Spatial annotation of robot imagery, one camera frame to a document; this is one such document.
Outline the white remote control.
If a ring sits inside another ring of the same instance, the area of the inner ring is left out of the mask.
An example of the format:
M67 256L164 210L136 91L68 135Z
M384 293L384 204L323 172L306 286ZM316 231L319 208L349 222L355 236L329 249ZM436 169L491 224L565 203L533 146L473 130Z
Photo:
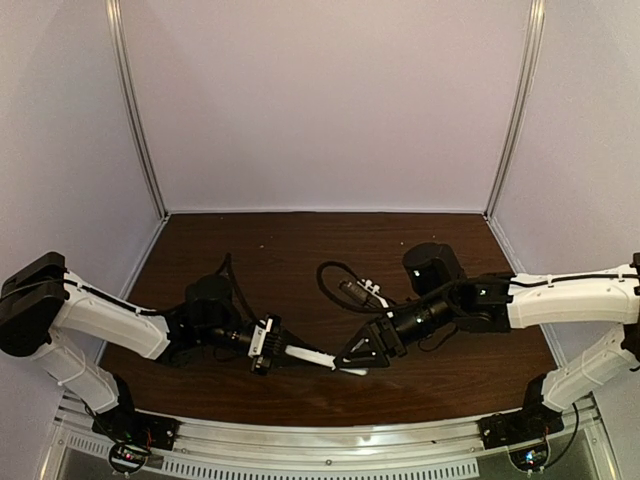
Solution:
M287 345L285 348L285 354L289 357L322 366L332 371L341 371L343 373L348 373L356 376L366 376L368 374L367 369L338 368L334 363L334 355L310 350L299 346Z

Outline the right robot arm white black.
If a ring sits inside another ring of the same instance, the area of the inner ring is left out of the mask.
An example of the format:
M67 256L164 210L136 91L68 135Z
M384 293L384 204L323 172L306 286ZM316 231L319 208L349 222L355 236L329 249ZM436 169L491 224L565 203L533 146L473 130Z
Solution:
M468 333L509 333L551 323L610 322L612 328L576 359L529 382L522 408L498 417L505 429L550 427L580 397L639 368L639 262L609 270L564 275L487 274L469 277L447 244L422 243L402 265L417 297L390 306L360 307L375 313L343 347L338 368L386 368L408 346L449 323Z

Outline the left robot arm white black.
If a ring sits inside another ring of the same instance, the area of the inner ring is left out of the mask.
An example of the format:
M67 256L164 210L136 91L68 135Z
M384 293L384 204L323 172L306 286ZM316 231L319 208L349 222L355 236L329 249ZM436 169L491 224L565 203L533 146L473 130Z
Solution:
M1 349L39 363L118 440L131 440L144 429L128 386L89 361L65 336L67 329L171 366L185 363L201 347L226 349L251 358L258 374L268 372L289 342L279 318L252 313L229 258L188 285L182 303L149 310L84 282L66 268L63 255L43 255L1 287Z

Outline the left round circuit board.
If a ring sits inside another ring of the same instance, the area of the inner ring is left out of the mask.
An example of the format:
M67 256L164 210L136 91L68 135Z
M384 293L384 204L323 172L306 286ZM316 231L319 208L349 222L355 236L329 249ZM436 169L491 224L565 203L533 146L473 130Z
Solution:
M107 460L112 469L119 474L131 475L141 470L147 463L151 452L140 446L117 442L108 452Z

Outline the round circuit board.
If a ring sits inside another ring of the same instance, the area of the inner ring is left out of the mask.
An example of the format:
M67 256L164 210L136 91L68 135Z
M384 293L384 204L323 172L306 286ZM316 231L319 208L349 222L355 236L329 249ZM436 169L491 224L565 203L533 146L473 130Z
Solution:
M547 441L524 445L508 451L512 466L524 473L534 473L543 470L550 457L550 447Z
M131 475L141 470L147 463L151 452L140 446L117 442L108 452L107 460L112 469L119 474Z

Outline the right round circuit board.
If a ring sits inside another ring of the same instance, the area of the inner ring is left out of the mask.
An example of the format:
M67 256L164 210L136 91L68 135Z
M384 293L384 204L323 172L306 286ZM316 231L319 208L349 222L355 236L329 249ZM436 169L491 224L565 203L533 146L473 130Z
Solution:
M512 466L524 473L534 473L543 470L550 457L550 447L547 441L524 445L508 451Z

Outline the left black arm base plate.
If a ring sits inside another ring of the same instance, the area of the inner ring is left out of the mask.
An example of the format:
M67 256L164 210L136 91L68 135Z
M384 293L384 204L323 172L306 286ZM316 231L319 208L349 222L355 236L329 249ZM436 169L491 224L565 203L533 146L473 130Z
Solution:
M145 449L171 451L180 422L174 418L142 412L110 411L92 414L92 430L114 442Z

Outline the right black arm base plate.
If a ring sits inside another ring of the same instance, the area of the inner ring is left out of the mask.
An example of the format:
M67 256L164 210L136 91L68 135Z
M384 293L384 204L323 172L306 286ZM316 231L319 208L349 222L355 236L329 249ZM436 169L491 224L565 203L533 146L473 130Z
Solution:
M486 416L477 425L485 449L543 439L564 429L562 414L543 405Z

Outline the front aluminium rail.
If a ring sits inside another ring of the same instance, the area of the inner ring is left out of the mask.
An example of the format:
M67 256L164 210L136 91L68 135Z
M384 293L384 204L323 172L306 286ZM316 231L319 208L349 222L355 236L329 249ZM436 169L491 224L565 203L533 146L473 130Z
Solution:
M136 479L617 479L595 399L579 400L546 440L540 472L513 464L516 446L484 447L478 417L357 427L274 427L180 418L173 443Z

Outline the right aluminium corner post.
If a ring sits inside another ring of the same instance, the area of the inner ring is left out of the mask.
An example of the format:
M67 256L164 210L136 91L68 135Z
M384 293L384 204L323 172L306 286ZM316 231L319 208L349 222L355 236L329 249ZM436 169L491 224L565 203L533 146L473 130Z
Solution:
M484 210L484 217L487 221L491 221L496 214L515 155L517 142L524 125L526 108L533 88L539 62L544 36L545 19L546 2L544 0L531 1L512 109L499 157L498 167L486 208Z

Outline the aluminium corner post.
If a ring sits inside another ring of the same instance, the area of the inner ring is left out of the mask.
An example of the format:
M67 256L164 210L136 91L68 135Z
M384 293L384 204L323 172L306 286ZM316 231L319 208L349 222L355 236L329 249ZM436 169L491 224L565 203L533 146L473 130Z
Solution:
M484 210L484 217L487 221L491 221L496 214L515 155L517 142L524 125L526 108L533 88L539 62L544 36L545 19L546 2L544 0L531 1L512 109L499 157L498 167L486 208Z
M122 2L119 0L106 0L105 7L116 70L134 150L137 155L141 173L148 190L155 215L158 219L164 220L168 217L169 212L161 193L144 131L132 75L131 62L128 55L122 16Z

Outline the left aluminium corner post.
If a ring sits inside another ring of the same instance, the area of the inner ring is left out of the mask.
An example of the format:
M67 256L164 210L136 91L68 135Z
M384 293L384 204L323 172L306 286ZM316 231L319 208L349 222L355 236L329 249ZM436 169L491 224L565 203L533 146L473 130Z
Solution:
M134 150L137 155L141 173L148 190L155 215L158 219L164 220L168 217L169 212L161 193L144 131L132 75L131 62L128 55L122 16L122 2L119 0L106 0L105 7L116 70Z

